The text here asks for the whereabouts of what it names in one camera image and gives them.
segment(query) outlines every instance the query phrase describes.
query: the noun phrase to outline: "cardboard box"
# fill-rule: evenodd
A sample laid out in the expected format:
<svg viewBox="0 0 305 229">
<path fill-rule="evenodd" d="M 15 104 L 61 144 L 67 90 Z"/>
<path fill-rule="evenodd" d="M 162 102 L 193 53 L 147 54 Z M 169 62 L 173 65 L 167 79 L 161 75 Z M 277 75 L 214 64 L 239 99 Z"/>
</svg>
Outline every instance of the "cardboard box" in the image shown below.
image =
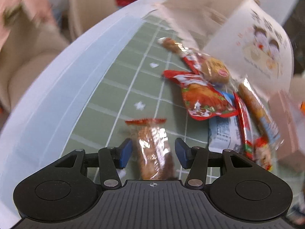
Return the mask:
<svg viewBox="0 0 305 229">
<path fill-rule="evenodd" d="M 269 100 L 270 113 L 283 143 L 277 149 L 278 162 L 295 171 L 305 170 L 305 116 L 288 93 L 280 90 Z"/>
</svg>

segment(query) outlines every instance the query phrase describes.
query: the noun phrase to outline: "green cutting mat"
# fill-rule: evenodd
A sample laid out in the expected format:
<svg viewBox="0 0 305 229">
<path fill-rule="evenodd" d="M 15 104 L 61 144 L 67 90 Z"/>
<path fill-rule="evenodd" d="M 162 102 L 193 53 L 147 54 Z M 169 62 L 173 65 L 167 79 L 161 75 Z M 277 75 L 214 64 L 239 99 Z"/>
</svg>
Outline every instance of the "green cutting mat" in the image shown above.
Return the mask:
<svg viewBox="0 0 305 229">
<path fill-rule="evenodd" d="M 183 106 L 179 86 L 161 77 L 166 69 L 187 70 L 179 57 L 157 43 L 161 37 L 180 39 L 165 21 L 151 15 L 145 20 L 94 90 L 63 155 L 77 148 L 94 153 L 103 147 L 117 147 L 130 136 L 125 120 L 153 117 L 167 118 L 165 129 L 173 153 L 177 137 L 190 147 L 207 146 L 208 121 L 190 118 Z M 182 170 L 175 153 L 173 156 L 176 176 L 184 182 L 188 171 Z M 276 166 L 275 174 L 287 181 L 297 198 L 304 175 L 281 166 Z M 140 177 L 136 156 L 129 160 L 120 175 L 123 175 L 122 183 Z M 219 175 L 219 168 L 209 168 L 206 182 L 212 183 Z M 99 183 L 97 176 L 96 168 L 88 170 L 88 177 Z"/>
</svg>

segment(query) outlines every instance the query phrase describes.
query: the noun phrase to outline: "cartoon character print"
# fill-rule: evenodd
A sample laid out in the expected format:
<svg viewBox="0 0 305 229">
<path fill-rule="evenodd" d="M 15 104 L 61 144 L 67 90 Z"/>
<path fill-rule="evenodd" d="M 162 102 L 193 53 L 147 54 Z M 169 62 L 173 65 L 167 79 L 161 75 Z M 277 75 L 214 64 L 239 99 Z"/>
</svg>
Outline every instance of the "cartoon character print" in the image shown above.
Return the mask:
<svg viewBox="0 0 305 229">
<path fill-rule="evenodd" d="M 263 52 L 268 51 L 268 39 L 266 30 L 254 26 L 254 45 L 261 49 Z"/>
<path fill-rule="evenodd" d="M 269 51 L 268 51 L 269 57 L 271 57 L 273 60 L 278 61 L 279 55 L 280 55 L 280 47 L 279 44 L 275 39 L 271 39 L 269 41 Z"/>
<path fill-rule="evenodd" d="M 260 156 L 261 167 L 263 167 L 265 170 L 271 170 L 272 161 L 271 161 L 271 152 L 269 147 L 267 146 L 257 147 L 256 154 Z"/>
</svg>

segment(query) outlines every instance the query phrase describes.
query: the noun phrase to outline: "white snack package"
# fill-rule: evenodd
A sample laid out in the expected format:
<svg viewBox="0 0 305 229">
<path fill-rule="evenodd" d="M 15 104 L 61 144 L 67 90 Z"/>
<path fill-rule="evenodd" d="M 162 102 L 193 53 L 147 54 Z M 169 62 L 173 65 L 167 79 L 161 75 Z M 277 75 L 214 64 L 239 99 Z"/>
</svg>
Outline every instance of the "white snack package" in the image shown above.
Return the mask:
<svg viewBox="0 0 305 229">
<path fill-rule="evenodd" d="M 232 104 L 228 95 L 223 92 L 222 94 Z M 209 119 L 209 151 L 222 153 L 224 149 L 231 149 L 238 153 L 242 151 L 237 116 L 229 118 L 215 116 Z"/>
</svg>

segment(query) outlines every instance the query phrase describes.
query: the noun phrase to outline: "snack package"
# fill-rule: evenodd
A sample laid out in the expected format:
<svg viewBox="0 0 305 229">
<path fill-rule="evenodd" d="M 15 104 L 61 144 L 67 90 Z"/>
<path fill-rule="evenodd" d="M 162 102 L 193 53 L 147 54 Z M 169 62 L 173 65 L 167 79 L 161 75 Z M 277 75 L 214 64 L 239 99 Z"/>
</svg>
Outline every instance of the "snack package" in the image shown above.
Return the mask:
<svg viewBox="0 0 305 229">
<path fill-rule="evenodd" d="M 214 116 L 226 118 L 238 114 L 225 97 L 202 76 L 174 70 L 166 70 L 163 75 L 180 84 L 185 107 L 193 119 L 202 121 Z"/>
<path fill-rule="evenodd" d="M 229 70 L 219 59 L 187 48 L 171 38 L 161 38 L 158 42 L 167 50 L 179 55 L 194 74 L 202 74 L 205 80 L 214 85 L 223 85 L 229 82 Z"/>
<path fill-rule="evenodd" d="M 272 170 L 272 156 L 269 144 L 264 137 L 255 140 L 256 163 L 265 170 Z"/>
<path fill-rule="evenodd" d="M 138 152 L 138 163 L 143 180 L 167 180 L 174 177 L 173 156 L 165 129 L 166 119 L 142 119 L 125 121 L 134 125 L 134 146 Z"/>
<path fill-rule="evenodd" d="M 225 92 L 222 94 L 233 105 L 234 97 Z M 209 151 L 222 153 L 224 149 L 231 149 L 238 153 L 243 152 L 237 119 L 237 116 L 209 119 Z"/>
<path fill-rule="evenodd" d="M 238 94 L 245 102 L 248 110 L 254 116 L 262 135 L 265 135 L 273 148 L 280 144 L 280 133 L 278 126 L 271 118 L 269 112 L 251 87 L 248 79 L 244 78 L 238 86 Z"/>
<path fill-rule="evenodd" d="M 245 155 L 248 159 L 254 160 L 253 130 L 250 114 L 243 100 L 234 92 L 235 106 L 238 110 L 239 127 L 242 135 Z"/>
</svg>

